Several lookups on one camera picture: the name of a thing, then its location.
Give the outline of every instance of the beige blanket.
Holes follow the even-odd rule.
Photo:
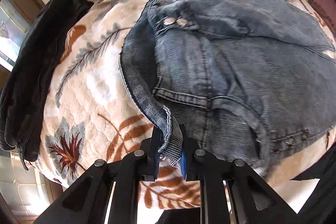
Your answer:
[[[68,33],[66,50],[50,84],[44,107],[38,160],[32,163],[50,180],[71,185],[95,160],[120,160],[149,138],[152,124],[124,87],[118,60],[124,38],[148,0],[89,0],[95,4]],[[287,0],[315,17],[334,38],[307,0]],[[333,52],[327,52],[335,58]],[[271,186],[292,179],[330,148],[335,129],[312,146],[282,160],[265,177]],[[140,183],[148,208],[189,208],[200,204],[199,184],[184,182],[178,169],[160,162],[156,182]]]

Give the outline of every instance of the black fabric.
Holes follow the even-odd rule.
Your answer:
[[[319,178],[315,190],[299,212],[302,224],[335,223],[336,217],[336,146],[294,180]]]
[[[156,224],[199,224],[201,209],[179,209],[164,211]]]
[[[0,147],[37,160],[44,104],[64,52],[68,30],[92,6],[86,0],[50,0],[22,43],[0,96]]]

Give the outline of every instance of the denim jacket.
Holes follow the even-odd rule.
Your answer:
[[[336,121],[335,51],[318,22],[283,0],[149,0],[120,69],[179,166],[189,137],[222,160],[267,168]]]

